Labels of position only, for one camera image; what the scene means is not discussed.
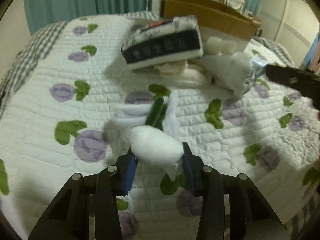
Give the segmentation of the clear plastic cloth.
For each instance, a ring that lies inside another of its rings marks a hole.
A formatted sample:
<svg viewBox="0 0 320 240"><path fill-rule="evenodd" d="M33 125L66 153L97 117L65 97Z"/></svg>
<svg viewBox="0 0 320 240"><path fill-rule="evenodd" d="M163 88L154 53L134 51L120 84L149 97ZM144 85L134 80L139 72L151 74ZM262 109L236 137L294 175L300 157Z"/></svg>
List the clear plastic cloth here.
<svg viewBox="0 0 320 240"><path fill-rule="evenodd" d="M213 77L216 86L230 90L236 98L246 94L266 68L266 63L244 52L203 55L195 62Z"/></svg>

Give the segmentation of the white socks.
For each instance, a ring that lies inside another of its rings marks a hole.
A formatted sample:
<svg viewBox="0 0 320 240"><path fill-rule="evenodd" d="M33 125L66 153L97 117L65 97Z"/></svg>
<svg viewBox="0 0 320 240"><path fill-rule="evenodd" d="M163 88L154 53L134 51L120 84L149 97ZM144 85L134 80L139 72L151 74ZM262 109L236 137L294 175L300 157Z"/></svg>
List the white socks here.
<svg viewBox="0 0 320 240"><path fill-rule="evenodd" d="M238 51L238 44L234 41L223 40L219 37L210 37L205 42L204 48L206 53L212 55L221 53L234 54Z"/></svg>

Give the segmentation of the white cotton wad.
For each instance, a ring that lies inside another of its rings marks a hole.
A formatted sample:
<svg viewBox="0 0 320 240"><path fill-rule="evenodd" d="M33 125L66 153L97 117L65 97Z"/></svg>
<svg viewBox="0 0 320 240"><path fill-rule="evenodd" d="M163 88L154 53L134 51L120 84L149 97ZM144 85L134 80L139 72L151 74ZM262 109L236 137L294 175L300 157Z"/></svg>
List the white cotton wad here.
<svg viewBox="0 0 320 240"><path fill-rule="evenodd" d="M174 181L182 172L183 145L151 126L137 126L126 134L135 157L144 164L162 168Z"/></svg>

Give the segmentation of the cream cloth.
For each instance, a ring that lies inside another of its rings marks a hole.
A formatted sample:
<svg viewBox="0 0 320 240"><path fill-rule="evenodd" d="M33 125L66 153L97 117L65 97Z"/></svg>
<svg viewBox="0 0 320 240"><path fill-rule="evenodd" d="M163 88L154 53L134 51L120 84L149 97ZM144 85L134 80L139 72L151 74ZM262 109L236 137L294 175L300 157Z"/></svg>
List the cream cloth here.
<svg viewBox="0 0 320 240"><path fill-rule="evenodd" d="M201 66L187 60L167 62L154 66L160 77L174 87L205 88L212 76Z"/></svg>

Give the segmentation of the black white tissue pack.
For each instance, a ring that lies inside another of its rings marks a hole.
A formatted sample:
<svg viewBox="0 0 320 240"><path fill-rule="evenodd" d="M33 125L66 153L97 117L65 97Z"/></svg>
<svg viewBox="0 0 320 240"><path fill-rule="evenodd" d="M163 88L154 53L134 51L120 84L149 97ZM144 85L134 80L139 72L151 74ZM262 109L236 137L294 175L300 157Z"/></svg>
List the black white tissue pack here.
<svg viewBox="0 0 320 240"><path fill-rule="evenodd" d="M152 22L123 42L121 54L132 70L200 58L203 45L197 18L189 15Z"/></svg>

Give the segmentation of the white louvered wardrobe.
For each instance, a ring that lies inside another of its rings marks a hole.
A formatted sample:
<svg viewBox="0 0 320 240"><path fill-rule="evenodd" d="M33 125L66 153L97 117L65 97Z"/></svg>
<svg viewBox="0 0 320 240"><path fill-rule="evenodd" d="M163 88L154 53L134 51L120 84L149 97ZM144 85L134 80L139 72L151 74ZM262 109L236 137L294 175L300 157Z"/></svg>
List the white louvered wardrobe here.
<svg viewBox="0 0 320 240"><path fill-rule="evenodd" d="M319 22L305 0L261 0L262 37L284 46L300 67L317 36Z"/></svg>

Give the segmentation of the floral quilted white blanket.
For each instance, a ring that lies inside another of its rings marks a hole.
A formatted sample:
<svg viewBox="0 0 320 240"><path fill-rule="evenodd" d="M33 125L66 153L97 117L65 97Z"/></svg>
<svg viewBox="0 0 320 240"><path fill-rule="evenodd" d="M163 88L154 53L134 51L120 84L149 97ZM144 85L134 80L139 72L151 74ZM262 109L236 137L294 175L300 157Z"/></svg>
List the floral quilted white blanket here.
<svg viewBox="0 0 320 240"><path fill-rule="evenodd" d="M319 122L264 76L240 98L188 62L132 72L122 42L150 12L82 17L36 32L1 83L1 210L22 239L64 182L92 175L153 125L227 175L248 174L295 238L319 207Z"/></svg>

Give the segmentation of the white folded cloth green stripe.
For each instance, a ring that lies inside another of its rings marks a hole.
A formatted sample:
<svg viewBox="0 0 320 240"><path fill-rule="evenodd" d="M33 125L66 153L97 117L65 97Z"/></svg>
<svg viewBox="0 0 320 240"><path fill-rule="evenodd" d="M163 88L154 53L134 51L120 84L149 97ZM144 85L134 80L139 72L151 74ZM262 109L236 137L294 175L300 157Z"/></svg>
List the white folded cloth green stripe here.
<svg viewBox="0 0 320 240"><path fill-rule="evenodd" d="M174 90L169 96L144 103L125 103L116 108L112 122L123 128L148 125L160 129L165 134L180 138L179 123L176 117L178 93Z"/></svg>

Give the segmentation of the brown cardboard box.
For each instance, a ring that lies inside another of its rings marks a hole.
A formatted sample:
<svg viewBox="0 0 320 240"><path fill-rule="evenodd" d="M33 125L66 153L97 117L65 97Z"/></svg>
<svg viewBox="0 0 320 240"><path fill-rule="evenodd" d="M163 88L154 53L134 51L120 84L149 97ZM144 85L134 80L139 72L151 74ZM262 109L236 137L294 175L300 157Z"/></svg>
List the brown cardboard box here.
<svg viewBox="0 0 320 240"><path fill-rule="evenodd" d="M162 18L194 15L199 26L246 41L249 41L261 26L261 20L257 16L247 18L215 0L161 0L159 14Z"/></svg>

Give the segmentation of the grey checked bed sheet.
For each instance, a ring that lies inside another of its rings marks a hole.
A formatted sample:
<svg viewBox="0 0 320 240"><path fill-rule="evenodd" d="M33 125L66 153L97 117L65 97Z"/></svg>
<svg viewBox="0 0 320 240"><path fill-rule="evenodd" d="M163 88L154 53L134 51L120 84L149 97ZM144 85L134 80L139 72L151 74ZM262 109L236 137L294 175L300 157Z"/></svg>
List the grey checked bed sheet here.
<svg viewBox="0 0 320 240"><path fill-rule="evenodd" d="M52 51L67 23L61 21L41 28L16 55L11 67L1 79L1 114L4 113L10 99L31 76L38 62Z"/></svg>

